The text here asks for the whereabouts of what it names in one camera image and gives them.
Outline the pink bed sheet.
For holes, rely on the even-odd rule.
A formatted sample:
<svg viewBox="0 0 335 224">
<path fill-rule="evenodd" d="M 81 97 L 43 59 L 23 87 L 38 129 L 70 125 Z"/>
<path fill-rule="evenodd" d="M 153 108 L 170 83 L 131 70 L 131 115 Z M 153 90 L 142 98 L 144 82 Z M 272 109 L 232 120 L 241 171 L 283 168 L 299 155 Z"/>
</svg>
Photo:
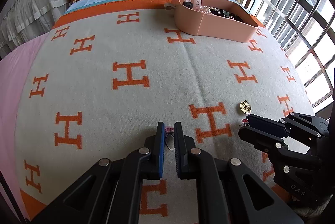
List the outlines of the pink bed sheet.
<svg viewBox="0 0 335 224">
<path fill-rule="evenodd" d="M 33 61 L 48 33 L 32 39 L 10 52 L 1 61 L 1 172 L 24 217 L 16 172 L 15 125 L 21 94 Z"/>
</svg>

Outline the gold round brooch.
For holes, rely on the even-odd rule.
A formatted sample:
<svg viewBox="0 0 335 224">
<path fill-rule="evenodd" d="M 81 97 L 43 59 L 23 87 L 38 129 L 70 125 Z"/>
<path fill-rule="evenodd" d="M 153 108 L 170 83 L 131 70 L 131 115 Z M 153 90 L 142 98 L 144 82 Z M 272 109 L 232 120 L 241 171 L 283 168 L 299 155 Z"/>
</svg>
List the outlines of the gold round brooch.
<svg viewBox="0 0 335 224">
<path fill-rule="evenodd" d="M 240 110 L 244 114 L 249 115 L 249 114 L 251 114 L 252 107 L 251 107 L 250 103 L 247 100 L 244 100 L 244 101 L 240 102 Z"/>
</svg>

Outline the orange H pattern blanket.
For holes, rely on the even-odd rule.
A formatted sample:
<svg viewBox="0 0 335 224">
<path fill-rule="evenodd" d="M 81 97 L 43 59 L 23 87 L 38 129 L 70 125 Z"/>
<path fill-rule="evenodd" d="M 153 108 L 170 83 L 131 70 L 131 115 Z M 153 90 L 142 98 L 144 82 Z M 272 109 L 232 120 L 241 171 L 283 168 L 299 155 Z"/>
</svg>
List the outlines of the orange H pattern blanket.
<svg viewBox="0 0 335 224">
<path fill-rule="evenodd" d="M 294 65 L 264 28 L 247 43 L 191 36 L 161 5 L 59 24 L 32 62 L 15 126 L 28 216 L 99 159 L 142 146 L 159 122 L 180 122 L 197 147 L 239 158 L 288 200 L 268 157 L 238 137 L 242 101 L 273 120 L 313 112 Z"/>
</svg>

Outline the window with metal grille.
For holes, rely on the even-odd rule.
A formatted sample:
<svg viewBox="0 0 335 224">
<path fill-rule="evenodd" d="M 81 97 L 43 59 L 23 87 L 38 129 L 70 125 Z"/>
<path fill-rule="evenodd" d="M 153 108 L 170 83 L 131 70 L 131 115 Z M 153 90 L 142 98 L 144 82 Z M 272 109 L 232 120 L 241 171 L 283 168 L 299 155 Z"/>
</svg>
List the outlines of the window with metal grille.
<svg viewBox="0 0 335 224">
<path fill-rule="evenodd" d="M 334 5 L 330 0 L 244 0 L 272 33 L 304 83 L 314 112 L 333 101 Z"/>
</svg>

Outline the pink storage box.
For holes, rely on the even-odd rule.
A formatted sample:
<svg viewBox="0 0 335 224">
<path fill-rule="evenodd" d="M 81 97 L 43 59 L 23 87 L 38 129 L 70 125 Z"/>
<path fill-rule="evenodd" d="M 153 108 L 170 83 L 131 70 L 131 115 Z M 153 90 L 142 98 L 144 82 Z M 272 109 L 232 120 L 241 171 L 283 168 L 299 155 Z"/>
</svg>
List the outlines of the pink storage box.
<svg viewBox="0 0 335 224">
<path fill-rule="evenodd" d="M 247 43 L 257 31 L 257 21 L 231 0 L 202 0 L 200 11 L 183 6 L 184 0 L 171 0 L 165 9 L 174 11 L 176 27 L 189 35 Z"/>
</svg>

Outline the white lace covered piano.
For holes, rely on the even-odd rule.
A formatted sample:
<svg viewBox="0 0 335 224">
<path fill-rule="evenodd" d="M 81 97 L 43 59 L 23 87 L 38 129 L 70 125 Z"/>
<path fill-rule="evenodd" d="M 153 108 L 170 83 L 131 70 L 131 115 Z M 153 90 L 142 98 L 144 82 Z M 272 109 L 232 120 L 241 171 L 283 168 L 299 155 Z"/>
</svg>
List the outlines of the white lace covered piano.
<svg viewBox="0 0 335 224">
<path fill-rule="evenodd" d="M 1 59 L 21 44 L 50 31 L 70 0 L 7 0 L 1 11 Z"/>
</svg>

